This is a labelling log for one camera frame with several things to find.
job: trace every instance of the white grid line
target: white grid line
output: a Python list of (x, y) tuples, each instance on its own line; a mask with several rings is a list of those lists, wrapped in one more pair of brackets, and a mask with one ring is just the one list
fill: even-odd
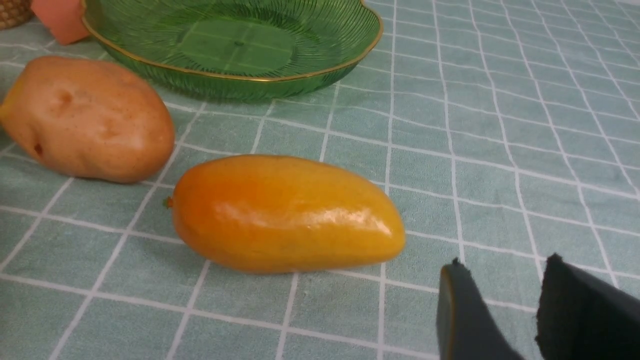
[[(489, 3), (493, 3), (493, 4), (499, 4), (499, 3), (496, 3), (496, 2), (494, 2), (494, 1), (487, 1), (487, 2), (489, 2)], [(374, 1), (368, 1), (368, 3), (376, 4), (376, 5), (383, 5), (383, 6), (390, 6), (389, 4), (377, 3), (377, 2), (374, 2)], [(466, 6), (466, 5), (464, 5), (464, 4), (447, 4), (447, 5), (467, 7), (467, 6)], [(523, 8), (523, 7), (514, 6), (514, 5), (510, 5), (510, 4), (505, 4), (505, 5), (504, 5), (504, 7), (505, 7), (505, 8), (513, 7), (513, 8), (520, 8), (520, 9), (524, 9), (524, 10), (533, 11), (533, 10), (532, 10), (532, 9), (530, 9), (530, 8)], [(426, 13), (426, 14), (433, 15), (433, 13), (431, 13), (431, 12), (427, 12), (427, 11), (424, 11), (424, 10), (418, 10), (418, 9), (407, 8), (407, 7), (402, 7), (402, 6), (398, 6), (398, 8), (399, 8), (399, 9), (402, 9), (402, 10), (410, 10), (410, 11), (412, 11), (412, 12), (417, 12), (417, 13)], [(488, 11), (488, 10), (485, 10), (485, 9), (478, 9), (478, 8), (474, 8), (474, 10), (475, 10), (475, 11), (477, 11), (477, 12), (488, 13), (488, 14), (491, 14), (491, 15), (504, 16), (504, 14), (503, 14), (503, 13), (494, 13), (494, 12), (491, 12), (491, 11)], [(556, 14), (551, 14), (551, 13), (545, 13), (545, 12), (541, 12), (541, 13), (544, 13), (544, 14), (546, 14), (546, 15), (551, 15), (551, 16), (557, 16)], [(453, 17), (453, 16), (448, 16), (448, 15), (439, 15), (439, 16), (441, 16), (441, 17), (453, 18), (453, 19), (462, 20), (462, 21), (466, 21), (466, 22), (468, 22), (468, 21), (469, 21), (468, 19), (463, 19), (463, 18), (460, 18), (460, 17)], [(542, 23), (541, 23), (541, 22), (534, 21), (534, 20), (531, 20), (531, 19), (525, 19), (525, 18), (516, 17), (516, 16), (511, 16), (511, 18), (512, 18), (513, 20), (518, 20), (518, 21), (523, 21), (523, 22), (529, 22), (529, 23), (531, 23), (531, 24), (536, 24), (536, 25), (542, 25)], [(412, 23), (412, 22), (407, 22), (407, 23), (408, 23), (408, 24), (412, 24), (412, 25), (418, 25), (418, 26), (425, 26), (425, 27), (433, 28), (433, 26), (429, 26), (429, 25), (425, 25), (425, 24), (416, 24), (416, 23)], [(500, 27), (500, 28), (504, 28), (504, 29), (506, 29), (504, 26), (497, 26), (497, 25), (494, 25), (494, 24), (487, 24), (487, 23), (485, 23), (485, 22), (478, 22), (478, 24), (480, 24), (480, 25), (484, 25), (484, 26), (494, 26), (494, 27)], [(563, 29), (563, 30), (572, 30), (572, 31), (575, 31), (575, 29), (573, 29), (573, 28), (565, 28), (565, 27), (558, 26), (558, 25), (548, 25), (548, 27), (550, 27), (550, 28), (557, 28), (557, 29)], [(530, 34), (533, 34), (533, 35), (540, 35), (540, 36), (542, 36), (542, 34), (540, 34), (540, 33), (535, 33), (535, 32), (532, 32), (532, 31), (526, 31), (526, 30), (522, 30), (522, 29), (518, 29), (518, 28), (513, 28), (513, 29), (514, 29), (514, 31), (524, 31), (524, 32), (527, 32), (527, 33), (530, 33)], [(628, 31), (628, 29), (625, 29), (625, 28), (617, 28), (617, 29), (624, 30), (624, 31)], [(589, 33), (589, 32), (587, 32), (586, 34), (589, 34), (589, 35), (596, 35), (596, 36), (605, 37), (605, 38), (613, 38), (613, 37), (610, 37), (610, 36), (607, 36), (607, 35), (603, 35), (603, 34), (599, 34), (599, 33)], [(633, 41), (633, 40), (626, 40), (626, 39), (625, 39), (625, 41), (632, 42), (632, 43), (635, 43), (635, 44), (640, 44), (640, 40), (638, 40), (638, 41)]]
[[(433, 13), (436, 14), (436, 1), (433, 0), (431, 2), (433, 7)], [(451, 125), (449, 123), (449, 94), (447, 93), (447, 82), (444, 78), (444, 70), (442, 69), (442, 54), (440, 52), (440, 30), (438, 29), (438, 17), (434, 15), (434, 23), (436, 28), (436, 43), (437, 51), (438, 51), (438, 67), (440, 71), (440, 81), (442, 82), (442, 90), (444, 93), (444, 122), (445, 122), (445, 130), (447, 132), (447, 141), (449, 144), (449, 152), (451, 153), (451, 191), (452, 191), (452, 199), (453, 199), (453, 208), (456, 214), (456, 232), (458, 234), (458, 252), (460, 254), (460, 262), (463, 264), (466, 263), (465, 256), (465, 246), (463, 243), (463, 229), (462, 229), (462, 219), (460, 215), (460, 201), (458, 200), (458, 185), (457, 185), (457, 176), (456, 176), (456, 160), (454, 159), (456, 153), (453, 150), (453, 139), (451, 136)]]
[[(393, 149), (391, 148), (391, 144), (393, 143), (393, 130), (394, 130), (394, 112), (395, 112), (395, 94), (394, 94), (394, 86), (395, 86), (395, 74), (396, 74), (396, 16), (397, 16), (397, 0), (394, 0), (394, 18), (392, 19), (392, 34), (391, 34), (391, 66), (390, 71), (391, 74), (389, 76), (389, 116), (387, 122), (387, 158), (385, 161), (385, 184), (384, 190), (387, 195), (389, 195), (389, 184), (391, 183), (391, 154)], [(380, 264), (380, 288), (378, 290), (378, 345), (382, 346), (385, 343), (385, 280), (387, 278), (387, 264)], [(377, 353), (378, 360), (384, 360), (385, 353), (382, 351), (380, 347)]]
[[(573, 14), (571, 14), (571, 12), (569, 12), (569, 15), (571, 15), (571, 18), (573, 19), (573, 21), (578, 25), (578, 29), (580, 29), (580, 32), (582, 32), (582, 34), (584, 34), (584, 32), (582, 31), (582, 27), (581, 25), (577, 22), (577, 20), (575, 20), (575, 18), (573, 17)], [(600, 13), (598, 13), (598, 15), (602, 18), (603, 21), (605, 21), (606, 24), (606, 20), (604, 17), (602, 17), (602, 15), (600, 15)], [(612, 29), (612, 31), (616, 34), (616, 37), (618, 36), (618, 33), (615, 32), (615, 30)], [(589, 38), (585, 35), (584, 38), (587, 40), (587, 43), (589, 44), (589, 46), (591, 46), (593, 48), (593, 50), (596, 52), (596, 54), (598, 55), (598, 59), (600, 60), (600, 62), (602, 62), (602, 66), (604, 67), (604, 69), (607, 71), (607, 73), (609, 74), (609, 76), (611, 77), (611, 80), (613, 81), (613, 83), (616, 85), (616, 88), (618, 89), (618, 91), (622, 94), (622, 96), (624, 97), (624, 99), (627, 101), (627, 104), (629, 105), (629, 108), (631, 109), (631, 111), (634, 113), (634, 115), (636, 116), (637, 119), (640, 119), (640, 116), (638, 115), (636, 109), (634, 108), (634, 105), (631, 103), (631, 100), (629, 100), (629, 98), (625, 95), (625, 93), (622, 91), (622, 89), (620, 88), (618, 82), (616, 81), (616, 79), (613, 77), (613, 74), (611, 74), (611, 72), (609, 71), (609, 68), (607, 67), (607, 64), (605, 64), (602, 61), (602, 57), (600, 56), (600, 51), (598, 49), (596, 49), (596, 47), (593, 46), (593, 44), (591, 43), (591, 41), (589, 40)], [(580, 87), (580, 85), (578, 84), (578, 82), (575, 80), (573, 74), (572, 74), (572, 78), (576, 84), (576, 86), (578, 87), (578, 89), (582, 92), (584, 100), (587, 101), (586, 97), (584, 96), (584, 91), (582, 90), (582, 88)], [(592, 111), (591, 106), (587, 103), (587, 106), (589, 107), (589, 110)], [(629, 177), (629, 175), (627, 174), (627, 171), (625, 170), (625, 167), (622, 166), (622, 163), (620, 162), (620, 157), (618, 157), (618, 153), (616, 152), (616, 149), (613, 147), (613, 145), (611, 144), (611, 141), (609, 140), (609, 137), (605, 134), (604, 129), (602, 128), (602, 125), (600, 125), (600, 121), (598, 120), (598, 117), (593, 114), (593, 120), (596, 122), (596, 125), (598, 126), (598, 130), (600, 131), (600, 133), (602, 134), (602, 137), (604, 138), (604, 140), (607, 142), (607, 145), (609, 146), (609, 149), (611, 150), (611, 152), (613, 153), (613, 157), (616, 159), (616, 163), (617, 165), (620, 167), (620, 170), (622, 170), (622, 174), (624, 175), (625, 179), (627, 180), (627, 182), (629, 183), (629, 185), (631, 187), (633, 187), (633, 189), (636, 191), (636, 195), (640, 195), (640, 191), (638, 190), (638, 188), (633, 184), (633, 182), (631, 181), (631, 178)]]
[[(196, 122), (196, 120), (198, 119), (200, 114), (204, 111), (204, 108), (205, 108), (206, 104), (207, 104), (206, 102), (203, 102), (202, 105), (200, 105), (200, 109), (193, 115), (193, 118), (191, 119), (189, 124), (186, 126), (184, 134), (182, 134), (182, 136), (180, 137), (179, 143), (180, 142), (184, 142), (184, 139), (187, 137), (187, 135), (189, 134), (189, 131), (191, 130), (191, 126), (193, 125), (193, 123)], [(164, 166), (164, 169), (160, 173), (160, 176), (158, 177), (158, 180), (156, 181), (157, 183), (160, 183), (164, 179), (164, 177), (166, 176), (167, 172), (169, 171), (169, 168), (171, 167), (172, 163), (175, 161), (175, 158), (176, 158), (176, 156), (177, 156), (179, 151), (180, 151), (180, 145), (178, 144), (178, 146), (176, 146), (176, 148), (172, 152), (171, 156), (169, 157), (166, 165)], [(113, 252), (111, 253), (111, 257), (109, 258), (107, 263), (104, 265), (104, 268), (102, 269), (102, 271), (100, 271), (100, 275), (98, 276), (98, 278), (96, 279), (95, 283), (93, 284), (91, 292), (89, 292), (87, 297), (84, 299), (83, 303), (80, 305), (80, 308), (77, 310), (76, 315), (74, 316), (73, 320), (71, 320), (71, 323), (65, 329), (65, 332), (63, 333), (62, 337), (60, 338), (60, 340), (58, 340), (58, 343), (56, 344), (56, 347), (54, 348), (53, 352), (49, 356), (49, 360), (57, 360), (58, 356), (60, 356), (60, 353), (63, 350), (65, 344), (67, 343), (69, 337), (71, 336), (71, 334), (73, 333), (73, 331), (77, 327), (77, 325), (79, 324), (80, 319), (82, 319), (82, 317), (84, 315), (84, 312), (86, 311), (86, 309), (90, 305), (91, 301), (95, 297), (95, 294), (98, 292), (98, 290), (102, 286), (102, 282), (104, 281), (105, 277), (107, 276), (107, 273), (109, 272), (109, 269), (111, 268), (111, 265), (113, 265), (113, 263), (115, 262), (116, 258), (118, 257), (118, 255), (120, 253), (120, 250), (124, 246), (125, 242), (129, 238), (129, 236), (131, 235), (131, 231), (133, 230), (133, 227), (138, 222), (138, 219), (142, 215), (142, 212), (144, 211), (145, 207), (147, 206), (147, 203), (149, 202), (149, 200), (151, 199), (151, 196), (153, 196), (153, 194), (154, 194), (154, 192), (156, 191), (157, 188), (158, 188), (157, 184), (153, 185), (151, 187), (151, 189), (147, 192), (145, 198), (140, 203), (140, 206), (136, 210), (136, 213), (134, 214), (134, 216), (131, 219), (131, 221), (129, 222), (129, 225), (127, 226), (125, 231), (122, 233), (122, 236), (120, 237), (120, 240), (118, 241), (118, 244), (113, 249)]]
[[(68, 293), (75, 293), (75, 294), (78, 294), (78, 295), (84, 295), (84, 296), (93, 295), (95, 298), (98, 298), (98, 299), (106, 299), (106, 300), (112, 300), (112, 301), (117, 301), (117, 302), (125, 302), (127, 304), (149, 306), (149, 307), (154, 307), (156, 309), (173, 311), (173, 312), (178, 312), (178, 313), (183, 313), (183, 314), (188, 312), (188, 309), (186, 307), (183, 307), (183, 306), (169, 305), (169, 304), (164, 304), (162, 302), (157, 302), (157, 301), (153, 301), (153, 300), (141, 299), (141, 298), (136, 298), (136, 297), (128, 297), (128, 296), (123, 296), (123, 295), (115, 295), (115, 294), (111, 294), (111, 293), (104, 293), (104, 292), (101, 292), (101, 291), (97, 291), (96, 293), (92, 293), (90, 290), (73, 288), (71, 286), (54, 284), (52, 282), (47, 282), (47, 281), (28, 279), (28, 278), (25, 278), (25, 277), (19, 277), (19, 276), (14, 276), (14, 275), (0, 274), (0, 279), (5, 280), (5, 281), (17, 282), (17, 283), (20, 283), (20, 284), (28, 284), (28, 285), (31, 285), (31, 286), (38, 286), (38, 287), (41, 287), (41, 288), (64, 291), (64, 292), (68, 292)], [(498, 304), (498, 306), (500, 306), (499, 304), (501, 304), (500, 302), (493, 302), (493, 301), (490, 301), (490, 302)], [(514, 309), (520, 309), (520, 307), (518, 307), (518, 306), (515, 306), (513, 308)], [(523, 311), (532, 312), (531, 308), (522, 307), (521, 309)], [(217, 314), (217, 313), (210, 313), (210, 312), (207, 312), (207, 311), (195, 310), (195, 309), (192, 310), (191, 313), (193, 315), (196, 315), (196, 316), (201, 316), (201, 317), (204, 317), (204, 318), (220, 320), (220, 321), (224, 321), (224, 322), (228, 322), (228, 323), (235, 323), (235, 324), (239, 324), (239, 325), (252, 325), (252, 326), (256, 326), (256, 327), (262, 327), (262, 328), (265, 328), (265, 329), (273, 329), (273, 330), (278, 330), (278, 331), (282, 331), (283, 330), (283, 327), (281, 325), (278, 325), (278, 324), (275, 324), (275, 323), (263, 322), (263, 321), (259, 321), (259, 320), (252, 320), (252, 319), (247, 319), (247, 318), (237, 318), (237, 317), (234, 317), (234, 316), (221, 315), (221, 314)], [(373, 348), (373, 349), (377, 349), (378, 348), (378, 344), (377, 343), (373, 343), (373, 342), (365, 341), (365, 340), (359, 340), (359, 339), (355, 339), (355, 338), (347, 338), (345, 336), (339, 336), (339, 335), (333, 335), (333, 334), (325, 334), (323, 332), (300, 329), (300, 328), (296, 328), (296, 327), (290, 327), (290, 328), (287, 329), (287, 331), (292, 333), (292, 334), (309, 336), (309, 337), (317, 338), (317, 339), (323, 339), (323, 340), (329, 340), (329, 341), (337, 341), (337, 342), (341, 342), (341, 343), (358, 345), (358, 346), (367, 347), (367, 348)], [(394, 346), (391, 346), (391, 345), (384, 345), (383, 349), (386, 352), (392, 352), (392, 353), (395, 353), (395, 354), (413, 356), (413, 357), (417, 357), (419, 359), (438, 360), (438, 356), (437, 355), (429, 354), (429, 353), (426, 353), (426, 352), (418, 352), (418, 351), (413, 351), (413, 350), (409, 350), (409, 349), (405, 349), (405, 348), (394, 347)]]
[[(536, 8), (536, 11), (538, 11), (538, 7), (536, 6), (535, 3), (533, 3), (533, 6)], [(545, 19), (543, 19), (543, 25), (545, 26), (545, 28), (547, 28), (547, 25), (545, 23)], [(555, 40), (555, 38), (552, 37), (552, 40), (556, 43), (556, 46), (558, 47), (558, 50), (560, 50), (560, 45), (557, 43), (557, 41)], [(594, 118), (594, 120), (596, 121), (596, 123), (598, 124), (598, 127), (600, 128), (601, 132), (604, 134), (604, 132), (602, 131), (602, 128), (600, 127), (600, 124), (598, 122), (598, 117), (593, 113), (593, 110), (591, 109), (591, 105), (589, 104), (589, 101), (586, 97), (586, 95), (584, 94), (584, 90), (580, 87), (578, 81), (575, 79), (575, 76), (573, 75), (573, 72), (571, 70), (571, 68), (569, 67), (569, 64), (566, 62), (566, 59), (564, 58), (564, 54), (562, 52), (560, 52), (560, 57), (562, 58), (564, 64), (566, 65), (567, 69), (569, 70), (569, 73), (571, 74), (571, 78), (573, 79), (573, 82), (576, 84), (576, 87), (578, 88), (578, 90), (580, 90), (581, 94), (582, 94), (582, 98), (585, 102), (585, 104), (587, 105), (587, 107), (589, 108), (589, 111), (592, 113), (592, 116)], [(542, 94), (540, 93), (540, 88), (538, 87), (538, 84), (536, 83), (536, 88), (538, 89), (538, 95), (540, 96), (540, 99), (542, 100)], [(587, 216), (587, 220), (589, 222), (589, 227), (591, 228), (591, 231), (593, 232), (593, 235), (596, 238), (596, 241), (598, 242), (598, 247), (600, 248), (600, 253), (602, 254), (602, 260), (604, 261), (604, 265), (607, 269), (607, 273), (609, 274), (609, 276), (611, 276), (611, 281), (613, 283), (613, 285), (617, 288), (619, 288), (618, 285), (618, 280), (615, 276), (615, 274), (613, 273), (613, 270), (611, 268), (611, 264), (609, 262), (609, 257), (607, 256), (607, 251), (604, 248), (604, 244), (602, 243), (602, 239), (600, 239), (600, 233), (598, 232), (598, 230), (596, 229), (596, 227), (594, 226), (593, 223), (593, 218), (591, 216), (591, 210), (589, 209), (589, 207), (586, 204), (586, 201), (584, 200), (584, 192), (582, 191), (582, 183), (580, 182), (580, 179), (578, 178), (578, 176), (576, 175), (573, 167), (571, 166), (571, 163), (569, 162), (566, 153), (564, 151), (564, 147), (562, 145), (562, 141), (560, 141), (560, 137), (557, 134), (557, 131), (555, 129), (555, 127), (553, 126), (553, 120), (551, 119), (551, 116), (549, 116), (548, 110), (546, 105), (543, 106), (545, 108), (545, 112), (547, 113), (547, 117), (549, 119), (551, 126), (551, 130), (553, 130), (554, 132), (554, 137), (556, 138), (556, 142), (558, 144), (558, 147), (560, 148), (560, 151), (563, 153), (563, 159), (564, 162), (566, 163), (567, 167), (569, 168), (569, 171), (571, 172), (573, 178), (575, 179), (575, 182), (577, 183), (577, 188), (578, 188), (578, 198), (580, 199), (580, 203), (582, 204), (582, 207), (584, 208), (585, 214)]]
[[(333, 92), (333, 100), (331, 108), (329, 109), (329, 115), (326, 119), (326, 127), (324, 129), (324, 136), (322, 146), (320, 148), (319, 161), (324, 162), (324, 156), (326, 154), (326, 147), (329, 142), (329, 130), (333, 122), (333, 112), (335, 111), (335, 105), (338, 101), (338, 94), (340, 92), (340, 81), (335, 84), (335, 91)], [(287, 298), (287, 307), (285, 308), (284, 318), (282, 320), (282, 332), (280, 333), (280, 339), (278, 340), (278, 348), (276, 349), (275, 360), (282, 360), (284, 356), (284, 345), (287, 341), (287, 331), (289, 329), (289, 323), (291, 322), (291, 313), (293, 312), (293, 305), (296, 300), (296, 292), (298, 290), (298, 281), (300, 279), (300, 273), (294, 272), (291, 278), (291, 287), (289, 289), (289, 297)]]
[[(483, 53), (483, 40), (482, 37), (480, 36), (480, 31), (477, 28), (476, 25), (476, 21), (475, 21), (475, 17), (474, 17), (474, 11), (473, 11), (473, 3), (472, 0), (469, 0), (469, 9), (470, 9), (470, 14), (471, 14), (471, 21), (474, 25), (474, 27), (476, 28), (476, 31), (478, 33), (478, 44), (480, 46), (480, 52), (482, 53), (482, 61), (483, 61), (483, 65), (484, 65), (484, 70), (486, 71), (487, 76), (489, 77), (489, 81), (491, 81), (491, 86), (493, 88), (492, 90), (492, 95), (493, 95), (493, 105), (495, 106), (495, 111), (497, 113), (498, 116), (498, 120), (500, 122), (500, 130), (502, 131), (502, 139), (504, 141), (504, 148), (507, 152), (507, 156), (509, 157), (509, 161), (511, 162), (511, 165), (513, 166), (513, 168), (517, 168), (518, 166), (516, 165), (515, 160), (513, 159), (513, 155), (511, 154), (511, 149), (509, 148), (509, 146), (506, 144), (507, 141), (507, 133), (504, 127), (504, 121), (502, 121), (502, 115), (500, 113), (500, 107), (498, 106), (498, 97), (495, 91), (495, 83), (493, 82), (493, 77), (491, 76), (491, 72), (489, 71), (489, 68), (486, 64), (486, 59)], [(538, 247), (536, 245), (536, 240), (533, 236), (533, 231), (531, 229), (531, 223), (529, 221), (529, 216), (526, 213), (526, 207), (524, 204), (524, 200), (522, 198), (522, 191), (520, 189), (520, 174), (518, 172), (515, 172), (515, 188), (516, 188), (516, 193), (518, 195), (518, 203), (520, 205), (520, 209), (523, 211), (523, 218), (524, 218), (524, 222), (525, 222), (525, 226), (527, 228), (527, 234), (529, 235), (529, 241), (531, 243), (531, 250), (534, 254), (534, 256), (538, 256)], [(540, 281), (542, 281), (543, 278), (543, 271), (542, 271), (542, 266), (540, 265), (539, 261), (535, 261), (536, 263), (536, 270), (538, 271), (538, 278)]]

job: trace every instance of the mango stem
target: mango stem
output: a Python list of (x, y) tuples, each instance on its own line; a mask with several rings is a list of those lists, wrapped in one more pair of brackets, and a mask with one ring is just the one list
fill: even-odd
[(171, 199), (171, 197), (167, 197), (164, 201), (162, 201), (162, 205), (164, 207), (166, 207), (167, 209), (170, 209), (173, 207), (173, 199)]

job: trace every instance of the gold rim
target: gold rim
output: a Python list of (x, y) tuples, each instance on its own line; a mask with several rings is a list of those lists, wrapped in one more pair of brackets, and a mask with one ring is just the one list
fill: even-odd
[(384, 32), (384, 25), (383, 25), (383, 21), (382, 21), (382, 18), (380, 17), (380, 15), (378, 15), (378, 13), (375, 10), (373, 10), (372, 8), (369, 8), (364, 3), (364, 0), (360, 0), (360, 5), (362, 7), (364, 7), (366, 10), (370, 11), (373, 15), (375, 15), (377, 20), (378, 20), (378, 24), (380, 25), (380, 29), (378, 30), (378, 34), (376, 35), (376, 38), (371, 42), (371, 44), (369, 44), (369, 46), (367, 46), (367, 48), (365, 49), (365, 51), (362, 52), (362, 54), (358, 55), (356, 58), (354, 58), (352, 60), (347, 61), (346, 63), (342, 63), (342, 64), (340, 64), (338, 66), (330, 67), (329, 69), (324, 69), (324, 70), (320, 70), (320, 71), (308, 72), (306, 74), (300, 74), (300, 75), (286, 76), (286, 77), (283, 77), (283, 78), (253, 78), (251, 76), (224, 75), (224, 74), (217, 74), (217, 73), (214, 73), (214, 72), (206, 72), (206, 71), (199, 71), (199, 70), (184, 69), (182, 67), (176, 67), (176, 66), (172, 66), (172, 65), (165, 65), (165, 64), (154, 62), (154, 61), (150, 61), (150, 60), (145, 59), (145, 58), (143, 58), (141, 56), (138, 56), (138, 55), (135, 55), (133, 53), (130, 53), (129, 51), (126, 51), (125, 49), (122, 49), (121, 47), (119, 47), (116, 44), (112, 43), (110, 40), (107, 40), (106, 38), (104, 38), (102, 35), (100, 35), (97, 31), (95, 31), (92, 28), (89, 25), (88, 21), (86, 20), (86, 17), (84, 16), (84, 13), (86, 12), (86, 0), (81, 0), (81, 4), (82, 4), (82, 22), (83, 22), (84, 26), (86, 27), (87, 31), (89, 32), (89, 34), (91, 34), (91, 36), (97, 38), (104, 45), (106, 45), (106, 46), (112, 48), (113, 50), (117, 51), (118, 53), (120, 53), (120, 54), (122, 54), (122, 55), (124, 55), (124, 56), (126, 56), (126, 57), (128, 57), (128, 58), (130, 58), (132, 60), (135, 60), (135, 61), (138, 61), (138, 62), (141, 62), (141, 63), (145, 63), (147, 65), (151, 65), (151, 66), (155, 66), (155, 67), (159, 67), (159, 68), (163, 68), (163, 69), (168, 69), (168, 70), (179, 71), (179, 72), (183, 72), (183, 73), (186, 73), (186, 74), (207, 76), (208, 78), (216, 78), (216, 79), (232, 79), (232, 80), (261, 81), (261, 82), (275, 83), (275, 82), (279, 82), (279, 81), (288, 81), (288, 80), (295, 80), (295, 79), (311, 78), (313, 76), (327, 74), (329, 72), (333, 72), (333, 71), (336, 71), (336, 70), (341, 70), (341, 69), (344, 69), (346, 67), (352, 66), (352, 65), (360, 62), (378, 44), (378, 42), (382, 38), (382, 34)]

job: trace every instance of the pink object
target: pink object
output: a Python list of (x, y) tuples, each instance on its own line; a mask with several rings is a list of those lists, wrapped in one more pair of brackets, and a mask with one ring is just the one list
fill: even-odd
[(31, 10), (61, 45), (89, 36), (82, 23), (81, 0), (33, 0)]

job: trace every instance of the black object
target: black object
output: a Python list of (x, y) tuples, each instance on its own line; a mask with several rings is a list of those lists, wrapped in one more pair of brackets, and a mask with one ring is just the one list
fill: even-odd
[[(547, 259), (536, 342), (545, 360), (639, 360), (640, 300)], [(438, 346), (443, 360), (521, 360), (496, 326), (469, 270), (458, 259), (440, 271)]]
[(640, 300), (557, 254), (547, 259), (537, 319), (546, 360), (640, 359)]
[(458, 258), (440, 271), (438, 346), (442, 360), (523, 360), (502, 336), (471, 273)]

